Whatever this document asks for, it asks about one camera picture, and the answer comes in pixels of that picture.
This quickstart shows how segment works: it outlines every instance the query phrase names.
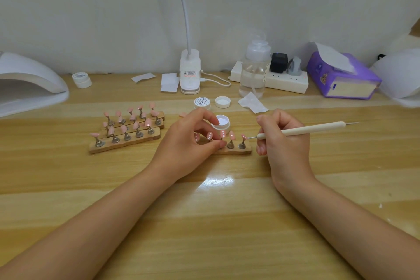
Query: hand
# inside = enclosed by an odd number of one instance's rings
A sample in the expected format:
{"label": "hand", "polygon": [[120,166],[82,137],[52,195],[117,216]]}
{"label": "hand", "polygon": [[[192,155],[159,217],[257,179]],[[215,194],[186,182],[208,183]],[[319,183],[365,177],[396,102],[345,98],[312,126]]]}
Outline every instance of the hand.
{"label": "hand", "polygon": [[304,126],[289,113],[277,108],[272,115],[259,115],[259,133],[265,140],[257,140],[257,153],[268,155],[273,183],[280,193],[285,189],[315,180],[309,165],[309,134],[284,136],[281,130]]}
{"label": "hand", "polygon": [[[160,142],[149,166],[164,171],[163,174],[169,175],[175,182],[191,173],[211,154],[224,147],[227,142],[220,140],[218,130],[205,119],[214,125],[219,124],[217,117],[204,108],[197,108],[173,123]],[[199,145],[195,141],[195,132],[204,136],[212,132],[213,140]]]}

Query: power socket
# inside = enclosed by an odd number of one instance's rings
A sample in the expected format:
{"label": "power socket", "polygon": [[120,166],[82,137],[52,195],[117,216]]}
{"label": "power socket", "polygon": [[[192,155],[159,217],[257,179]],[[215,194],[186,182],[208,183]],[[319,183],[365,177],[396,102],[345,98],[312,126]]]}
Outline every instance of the power socket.
{"label": "power socket", "polygon": [[293,76],[286,72],[275,73],[269,71],[267,73],[265,87],[303,94],[308,88],[308,73],[302,71],[301,75]]}
{"label": "power socket", "polygon": [[[237,61],[231,71],[231,76],[228,77],[228,79],[230,81],[239,82],[241,80],[241,71],[242,62]],[[276,73],[268,71],[265,87],[296,93],[305,93],[308,88],[308,74],[306,71],[302,71],[300,76],[292,76],[288,75],[286,72]]]}

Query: small round container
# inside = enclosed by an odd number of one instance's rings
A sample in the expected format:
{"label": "small round container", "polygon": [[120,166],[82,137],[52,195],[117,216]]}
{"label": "small round container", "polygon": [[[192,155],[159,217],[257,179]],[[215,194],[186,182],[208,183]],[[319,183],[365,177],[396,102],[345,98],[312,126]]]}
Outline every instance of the small round container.
{"label": "small round container", "polygon": [[72,75],[73,81],[79,89],[88,88],[92,85],[89,75],[86,72],[77,72]]}
{"label": "small round container", "polygon": [[211,126],[213,126],[215,129],[219,131],[225,130],[226,135],[227,135],[231,127],[231,122],[229,121],[229,118],[226,115],[222,115],[222,114],[216,115],[216,117],[219,120],[219,125],[212,124]]}
{"label": "small round container", "polygon": [[230,106],[231,100],[227,96],[218,96],[216,97],[216,106],[221,109],[225,109]]}
{"label": "small round container", "polygon": [[210,110],[210,99],[203,96],[200,98],[196,98],[194,100],[194,108],[196,109],[197,107],[204,107],[206,110]]}

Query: wooden table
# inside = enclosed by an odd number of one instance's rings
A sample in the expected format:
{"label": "wooden table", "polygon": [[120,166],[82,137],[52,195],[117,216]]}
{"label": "wooden table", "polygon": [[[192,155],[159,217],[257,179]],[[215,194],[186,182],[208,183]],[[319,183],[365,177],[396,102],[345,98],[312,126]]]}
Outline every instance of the wooden table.
{"label": "wooden table", "polygon": [[[155,101],[170,125],[207,96],[237,133],[256,134],[255,115],[239,106],[239,84],[206,82],[198,95],[160,93],[160,77],[92,75],[77,89],[65,76],[65,103],[0,119],[0,264],[142,170],[160,140],[89,155],[89,132],[104,110]],[[232,99],[227,109],[214,98]],[[318,179],[389,223],[420,236],[420,109],[371,100],[323,98],[266,89],[263,104],[306,125],[360,124],[311,136]],[[276,192],[266,157],[211,156],[171,187],[134,227],[98,279],[357,279],[359,276]]]}

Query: white handle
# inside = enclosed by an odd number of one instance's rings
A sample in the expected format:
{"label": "white handle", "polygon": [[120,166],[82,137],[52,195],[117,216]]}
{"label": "white handle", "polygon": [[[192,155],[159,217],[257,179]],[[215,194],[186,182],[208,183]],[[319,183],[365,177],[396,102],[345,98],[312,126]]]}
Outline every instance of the white handle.
{"label": "white handle", "polygon": [[[345,127],[346,127],[346,123],[343,121],[340,121],[340,122],[303,126],[301,128],[283,129],[281,132],[285,136],[291,136],[291,135],[321,132],[321,131],[333,130],[335,128],[345,128]],[[257,139],[265,140],[265,133],[257,134]]]}

